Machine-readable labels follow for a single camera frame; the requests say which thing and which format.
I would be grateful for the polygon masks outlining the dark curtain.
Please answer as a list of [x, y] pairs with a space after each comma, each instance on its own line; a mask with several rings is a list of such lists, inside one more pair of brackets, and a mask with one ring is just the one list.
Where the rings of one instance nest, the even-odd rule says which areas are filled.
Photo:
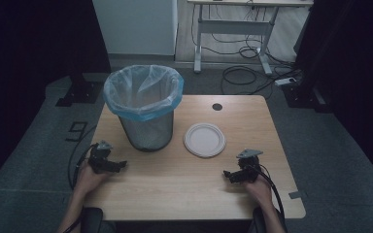
[[111, 71], [93, 0], [0, 0], [0, 168], [39, 112], [46, 86]]
[[314, 0], [296, 65], [373, 164], [373, 0]]

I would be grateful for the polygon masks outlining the white power strip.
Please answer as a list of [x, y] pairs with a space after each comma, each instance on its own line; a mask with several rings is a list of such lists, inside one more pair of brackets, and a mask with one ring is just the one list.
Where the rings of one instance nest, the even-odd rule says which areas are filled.
[[287, 84], [294, 84], [296, 83], [297, 80], [295, 78], [284, 78], [284, 79], [279, 79], [274, 81], [274, 84], [276, 86], [281, 86], [281, 85], [287, 85]]

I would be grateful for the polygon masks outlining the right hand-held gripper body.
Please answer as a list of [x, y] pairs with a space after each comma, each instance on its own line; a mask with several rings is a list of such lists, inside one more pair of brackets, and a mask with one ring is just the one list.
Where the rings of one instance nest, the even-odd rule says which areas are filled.
[[237, 155], [238, 166], [246, 175], [248, 182], [253, 183], [261, 173], [258, 158], [261, 154], [261, 150], [244, 149]]

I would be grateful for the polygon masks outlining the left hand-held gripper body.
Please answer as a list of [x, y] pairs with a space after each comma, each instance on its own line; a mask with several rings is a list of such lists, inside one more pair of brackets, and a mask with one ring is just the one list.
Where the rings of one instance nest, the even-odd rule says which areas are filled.
[[112, 161], [108, 160], [112, 148], [113, 147], [106, 141], [100, 141], [93, 145], [90, 151], [88, 164], [95, 173], [110, 172], [109, 169], [114, 167]]

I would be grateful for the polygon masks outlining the metal mesh trash bin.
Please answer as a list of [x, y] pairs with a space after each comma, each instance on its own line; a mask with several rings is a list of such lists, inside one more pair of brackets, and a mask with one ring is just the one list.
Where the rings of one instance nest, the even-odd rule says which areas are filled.
[[124, 114], [119, 115], [119, 120], [129, 143], [136, 150], [161, 150], [172, 140], [173, 111]]

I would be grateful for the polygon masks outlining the white cabinet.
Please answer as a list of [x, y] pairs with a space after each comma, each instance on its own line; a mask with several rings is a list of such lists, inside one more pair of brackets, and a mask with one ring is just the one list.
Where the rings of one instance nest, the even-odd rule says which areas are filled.
[[175, 54], [177, 0], [92, 0], [109, 54]]

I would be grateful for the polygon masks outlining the blue plastic bin liner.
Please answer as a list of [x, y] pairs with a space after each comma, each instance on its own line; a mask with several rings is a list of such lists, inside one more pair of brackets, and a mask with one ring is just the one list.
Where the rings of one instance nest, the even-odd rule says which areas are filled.
[[147, 121], [173, 112], [182, 101], [183, 89], [184, 79], [173, 68], [132, 65], [107, 78], [103, 97], [113, 114]]

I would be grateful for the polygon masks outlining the person's left hand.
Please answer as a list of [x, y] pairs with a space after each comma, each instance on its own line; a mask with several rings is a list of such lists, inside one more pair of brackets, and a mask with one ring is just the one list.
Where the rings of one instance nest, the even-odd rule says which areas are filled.
[[74, 187], [73, 193], [75, 196], [85, 197], [111, 176], [112, 173], [95, 173], [87, 160], [85, 160], [80, 166], [77, 183]]

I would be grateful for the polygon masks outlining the white desk frame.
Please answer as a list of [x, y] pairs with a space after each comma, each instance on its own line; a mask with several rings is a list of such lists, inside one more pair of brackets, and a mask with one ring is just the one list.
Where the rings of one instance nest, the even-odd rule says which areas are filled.
[[[197, 38], [194, 51], [193, 71], [201, 72], [201, 35], [225, 34], [225, 35], [257, 35], [263, 36], [261, 47], [257, 50], [257, 57], [266, 75], [271, 75], [272, 70], [266, 55], [267, 46], [272, 35], [275, 21], [282, 7], [312, 7], [314, 0], [187, 0], [188, 3], [199, 7], [197, 19]], [[246, 6], [272, 8], [272, 16], [268, 21], [237, 21], [224, 19], [204, 19], [203, 8], [205, 6]]]

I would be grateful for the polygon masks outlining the person's right hand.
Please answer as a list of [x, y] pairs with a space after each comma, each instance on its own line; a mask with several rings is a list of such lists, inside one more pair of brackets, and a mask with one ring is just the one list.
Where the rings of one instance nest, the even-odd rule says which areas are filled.
[[273, 205], [271, 186], [263, 177], [257, 177], [254, 182], [242, 182], [242, 186], [262, 209]]

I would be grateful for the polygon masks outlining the black stand base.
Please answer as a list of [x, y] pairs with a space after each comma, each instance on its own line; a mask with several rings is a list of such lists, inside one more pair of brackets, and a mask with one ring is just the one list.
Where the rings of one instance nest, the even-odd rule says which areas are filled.
[[101, 82], [89, 82], [82, 73], [70, 76], [71, 86], [63, 98], [59, 98], [56, 107], [71, 107], [74, 103], [94, 104], [101, 92]]
[[313, 109], [317, 113], [330, 114], [329, 102], [314, 85], [307, 83], [289, 83], [281, 86], [290, 108]]

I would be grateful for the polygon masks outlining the white paper plate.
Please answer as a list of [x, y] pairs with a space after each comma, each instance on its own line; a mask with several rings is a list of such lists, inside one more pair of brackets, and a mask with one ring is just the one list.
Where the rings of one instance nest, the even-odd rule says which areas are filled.
[[201, 158], [210, 158], [220, 154], [226, 139], [221, 130], [212, 123], [193, 124], [184, 135], [186, 149]]

